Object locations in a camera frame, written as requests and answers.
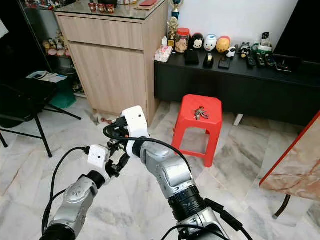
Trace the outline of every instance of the cabinet door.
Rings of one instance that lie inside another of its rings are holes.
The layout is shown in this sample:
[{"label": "cabinet door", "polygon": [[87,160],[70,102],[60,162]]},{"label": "cabinet door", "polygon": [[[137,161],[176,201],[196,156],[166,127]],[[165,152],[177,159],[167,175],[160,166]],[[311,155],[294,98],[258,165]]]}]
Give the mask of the cabinet door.
[{"label": "cabinet door", "polygon": [[85,94],[93,109],[121,113],[140,105],[147,115],[141,51],[69,42]]}]

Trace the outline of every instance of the glass countertop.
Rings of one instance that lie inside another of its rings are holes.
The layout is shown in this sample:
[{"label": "glass countertop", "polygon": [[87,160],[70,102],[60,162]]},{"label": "glass countertop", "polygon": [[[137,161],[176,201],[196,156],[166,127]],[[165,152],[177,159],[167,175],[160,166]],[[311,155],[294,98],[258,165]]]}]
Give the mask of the glass countertop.
[{"label": "glass countertop", "polygon": [[155,9],[157,9],[161,4],[163,4],[166,0],[158,0],[155,6],[151,10],[137,10],[135,9],[140,3],[144,0],[138,0],[136,4],[132,5],[120,5],[114,9],[114,13],[100,13],[98,8],[96,12],[91,12],[88,3],[89,0],[80,0],[75,3],[72,3],[68,6],[64,6],[62,8],[56,9],[56,12],[59,13],[72,13],[72,14],[87,14],[87,15],[98,15],[98,16],[107,16],[114,18],[127,18],[127,19],[137,19],[137,20],[145,20]]}]

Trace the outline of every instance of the wooden cabinet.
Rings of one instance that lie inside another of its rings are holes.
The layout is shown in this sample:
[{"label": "wooden cabinet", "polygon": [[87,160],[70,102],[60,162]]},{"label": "wooden cabinet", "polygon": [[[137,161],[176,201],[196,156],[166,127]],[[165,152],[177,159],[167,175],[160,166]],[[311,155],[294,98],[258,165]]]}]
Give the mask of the wooden cabinet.
[{"label": "wooden cabinet", "polygon": [[91,107],[119,115],[140,105],[150,124],[158,107],[154,54],[166,35],[168,1],[160,0],[149,13],[131,6],[128,18],[124,5],[116,9],[121,17],[75,11],[88,11],[87,4],[55,14]]}]

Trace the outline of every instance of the keys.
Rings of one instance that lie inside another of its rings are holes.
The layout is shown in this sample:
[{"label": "keys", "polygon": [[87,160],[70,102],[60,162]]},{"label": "keys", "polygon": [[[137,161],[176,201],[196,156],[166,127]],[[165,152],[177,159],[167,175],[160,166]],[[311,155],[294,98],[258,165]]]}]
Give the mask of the keys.
[{"label": "keys", "polygon": [[209,118],[209,114],[205,111],[203,106],[199,106],[199,108],[194,111],[194,118],[200,120],[200,117],[203,117],[204,119]]}]

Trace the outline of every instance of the red plastic stool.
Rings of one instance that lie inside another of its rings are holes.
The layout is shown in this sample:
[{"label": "red plastic stool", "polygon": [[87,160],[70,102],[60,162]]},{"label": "red plastic stool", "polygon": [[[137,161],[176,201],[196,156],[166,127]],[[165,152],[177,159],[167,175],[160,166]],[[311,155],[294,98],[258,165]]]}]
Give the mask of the red plastic stool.
[{"label": "red plastic stool", "polygon": [[[200,120],[195,118],[195,110],[200,106],[204,107],[209,118],[202,116]],[[181,150],[180,145],[187,128],[206,129],[206,134],[210,134],[206,153],[199,153],[188,150]],[[209,168],[214,161],[215,151],[222,127],[222,104],[214,97],[188,94],[183,97],[178,119],[175,123],[172,146],[179,149],[183,154],[204,158],[204,166]]]}]

